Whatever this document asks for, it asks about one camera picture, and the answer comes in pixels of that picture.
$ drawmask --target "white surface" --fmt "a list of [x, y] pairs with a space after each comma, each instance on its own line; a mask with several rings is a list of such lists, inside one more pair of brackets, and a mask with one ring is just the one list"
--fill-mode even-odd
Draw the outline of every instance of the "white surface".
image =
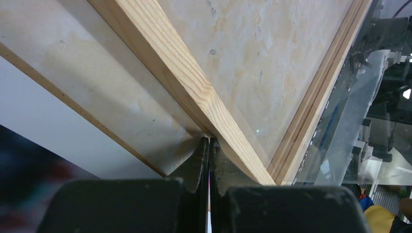
[[370, 156], [368, 159], [362, 162], [358, 174], [361, 177], [364, 177], [365, 179], [378, 182], [378, 174], [379, 174], [379, 170], [381, 166], [382, 166], [382, 159]]
[[210, 211], [207, 212], [207, 232], [212, 233], [212, 222], [210, 217]]
[[409, 100], [409, 97], [411, 96], [411, 90], [408, 89], [408, 90], [404, 91], [402, 96]]
[[0, 124], [103, 179], [160, 178], [0, 57]]

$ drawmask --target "wooden board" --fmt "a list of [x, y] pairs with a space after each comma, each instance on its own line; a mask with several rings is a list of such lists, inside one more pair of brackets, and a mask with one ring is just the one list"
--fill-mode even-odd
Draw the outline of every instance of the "wooden board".
[[204, 136], [86, 0], [3, 0], [0, 21], [15, 66], [160, 174]]
[[272, 160], [276, 183], [292, 181], [372, 0], [355, 0]]
[[155, 0], [89, 0], [126, 45], [226, 155], [261, 184], [270, 177], [243, 132]]
[[269, 167], [352, 0], [158, 2]]

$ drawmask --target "wood grain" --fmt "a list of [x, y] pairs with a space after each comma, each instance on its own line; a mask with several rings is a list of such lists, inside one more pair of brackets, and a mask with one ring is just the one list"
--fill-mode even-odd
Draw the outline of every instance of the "wood grain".
[[226, 154], [259, 183], [274, 181], [155, 0], [88, 0], [125, 44]]
[[371, 2], [371, 0], [355, 0], [349, 8], [272, 160], [273, 168], [269, 172], [276, 184], [286, 184], [296, 175], [345, 57]]
[[353, 1], [157, 1], [267, 168]]

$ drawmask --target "black clamp jaw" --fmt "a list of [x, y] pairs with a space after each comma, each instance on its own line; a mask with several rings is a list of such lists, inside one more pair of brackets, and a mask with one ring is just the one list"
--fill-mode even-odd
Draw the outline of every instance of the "black clamp jaw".
[[40, 233], [369, 232], [355, 197], [340, 187], [261, 186], [215, 138], [165, 179], [75, 181], [53, 198]]

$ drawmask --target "yellow object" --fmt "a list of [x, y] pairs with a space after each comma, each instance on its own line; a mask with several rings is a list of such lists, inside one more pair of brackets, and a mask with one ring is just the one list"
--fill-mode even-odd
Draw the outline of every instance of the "yellow object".
[[394, 214], [378, 205], [365, 210], [365, 215], [373, 233], [388, 233], [395, 218]]

